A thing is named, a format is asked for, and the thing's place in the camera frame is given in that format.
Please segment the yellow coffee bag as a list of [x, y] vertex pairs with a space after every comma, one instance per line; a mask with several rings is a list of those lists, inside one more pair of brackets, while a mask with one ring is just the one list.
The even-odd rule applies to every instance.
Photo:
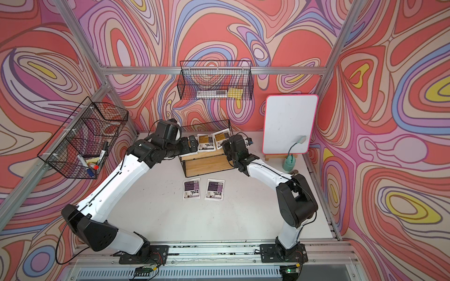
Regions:
[[219, 150], [223, 147], [223, 143], [230, 138], [230, 130], [224, 129], [213, 134], [213, 140], [215, 141], [216, 149]]
[[196, 155], [198, 154], [198, 149], [194, 148], [194, 149], [189, 149], [186, 148], [182, 151], [182, 153], [179, 155], [180, 157], [187, 157], [187, 156], [191, 156], [191, 155]]
[[198, 143], [198, 152], [213, 152], [216, 150], [213, 135], [198, 134]]

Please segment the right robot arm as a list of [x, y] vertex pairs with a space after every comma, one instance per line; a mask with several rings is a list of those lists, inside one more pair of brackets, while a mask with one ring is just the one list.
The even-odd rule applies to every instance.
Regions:
[[271, 167], [248, 151], [249, 143], [241, 135], [233, 135], [223, 143], [223, 151], [228, 163], [235, 169], [275, 191], [284, 220], [282, 230], [275, 239], [275, 254], [286, 261], [302, 252], [300, 234], [306, 225], [315, 221], [318, 203], [303, 175], [291, 175]]

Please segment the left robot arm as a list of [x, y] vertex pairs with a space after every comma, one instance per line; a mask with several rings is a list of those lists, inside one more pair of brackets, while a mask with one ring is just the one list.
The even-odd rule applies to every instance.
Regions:
[[156, 131], [133, 143], [114, 171], [77, 205], [68, 204], [62, 216], [68, 228], [95, 252], [107, 248], [141, 255], [147, 240], [110, 224], [107, 219], [131, 186], [156, 164], [177, 156], [197, 152], [198, 141], [182, 136], [174, 119], [158, 123]]

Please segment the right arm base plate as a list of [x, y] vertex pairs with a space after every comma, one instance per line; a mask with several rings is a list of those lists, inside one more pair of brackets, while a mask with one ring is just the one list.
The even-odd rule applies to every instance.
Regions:
[[307, 263], [309, 261], [305, 245], [297, 243], [291, 249], [281, 244], [260, 244], [259, 253], [262, 263]]

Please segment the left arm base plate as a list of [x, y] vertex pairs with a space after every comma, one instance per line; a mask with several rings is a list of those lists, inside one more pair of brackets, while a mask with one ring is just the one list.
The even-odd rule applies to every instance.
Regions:
[[155, 263], [165, 265], [168, 258], [168, 245], [144, 245], [136, 254], [123, 253], [120, 255], [119, 264], [138, 265]]

